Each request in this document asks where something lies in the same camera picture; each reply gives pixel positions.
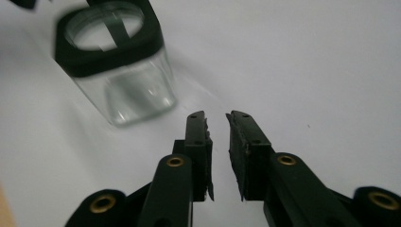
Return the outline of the clear jar with black rim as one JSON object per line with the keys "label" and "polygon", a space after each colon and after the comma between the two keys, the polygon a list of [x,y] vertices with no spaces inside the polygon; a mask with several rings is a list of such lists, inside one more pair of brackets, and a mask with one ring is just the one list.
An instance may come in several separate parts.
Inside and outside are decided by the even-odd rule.
{"label": "clear jar with black rim", "polygon": [[55,61],[115,126],[176,104],[158,18],[149,0],[86,0],[57,22]]}

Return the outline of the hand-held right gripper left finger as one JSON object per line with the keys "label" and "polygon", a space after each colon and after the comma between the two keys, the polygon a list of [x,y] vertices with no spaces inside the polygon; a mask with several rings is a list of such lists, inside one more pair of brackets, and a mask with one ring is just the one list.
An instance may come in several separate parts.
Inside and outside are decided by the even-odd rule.
{"label": "hand-held right gripper left finger", "polygon": [[204,111],[190,114],[186,118],[185,138],[174,142],[173,153],[192,160],[194,201],[205,201],[207,196],[214,199],[212,150],[213,141]]}

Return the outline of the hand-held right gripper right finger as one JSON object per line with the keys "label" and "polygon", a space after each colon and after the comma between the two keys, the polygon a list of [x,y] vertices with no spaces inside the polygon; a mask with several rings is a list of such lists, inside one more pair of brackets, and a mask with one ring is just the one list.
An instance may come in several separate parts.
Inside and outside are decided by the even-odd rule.
{"label": "hand-held right gripper right finger", "polygon": [[267,192],[268,162],[274,150],[253,117],[240,111],[226,114],[230,125],[230,161],[242,200],[262,201]]}

